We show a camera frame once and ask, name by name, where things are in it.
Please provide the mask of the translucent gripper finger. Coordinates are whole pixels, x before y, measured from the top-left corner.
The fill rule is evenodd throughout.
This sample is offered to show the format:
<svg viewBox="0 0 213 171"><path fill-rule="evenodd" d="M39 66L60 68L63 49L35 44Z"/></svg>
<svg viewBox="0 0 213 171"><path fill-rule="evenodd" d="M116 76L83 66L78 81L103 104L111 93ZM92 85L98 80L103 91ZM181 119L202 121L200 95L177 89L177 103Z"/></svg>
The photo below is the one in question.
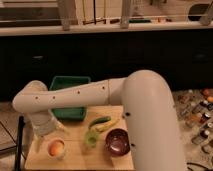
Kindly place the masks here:
<svg viewBox="0 0 213 171"><path fill-rule="evenodd" d="M56 130L62 131L69 135L69 130L60 121L56 121Z"/></svg>
<svg viewBox="0 0 213 171"><path fill-rule="evenodd" d="M43 136L38 136L35 135L34 136L34 140L35 140L35 152L38 153L40 150L40 147L44 141L44 137Z"/></svg>

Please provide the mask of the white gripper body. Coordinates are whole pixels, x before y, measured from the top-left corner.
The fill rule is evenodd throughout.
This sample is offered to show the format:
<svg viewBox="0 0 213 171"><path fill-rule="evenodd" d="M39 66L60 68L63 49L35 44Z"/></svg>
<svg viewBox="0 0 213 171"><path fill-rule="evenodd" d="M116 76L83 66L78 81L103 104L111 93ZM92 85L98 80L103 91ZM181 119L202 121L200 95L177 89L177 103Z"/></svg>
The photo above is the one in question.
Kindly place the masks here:
<svg viewBox="0 0 213 171"><path fill-rule="evenodd" d="M28 117L37 136L45 136L56 130L57 119L49 111L32 113Z"/></svg>

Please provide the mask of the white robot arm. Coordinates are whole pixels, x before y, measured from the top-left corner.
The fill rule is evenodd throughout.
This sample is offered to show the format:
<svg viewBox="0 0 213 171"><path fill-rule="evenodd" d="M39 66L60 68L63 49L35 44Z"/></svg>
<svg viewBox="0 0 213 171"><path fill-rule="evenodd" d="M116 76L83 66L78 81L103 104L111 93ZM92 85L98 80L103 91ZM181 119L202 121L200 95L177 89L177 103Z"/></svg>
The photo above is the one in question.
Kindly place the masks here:
<svg viewBox="0 0 213 171"><path fill-rule="evenodd" d="M171 90L151 70L49 91L41 81L29 82L12 101L16 111L41 115L50 109L121 105L133 145L136 171L187 171Z"/></svg>

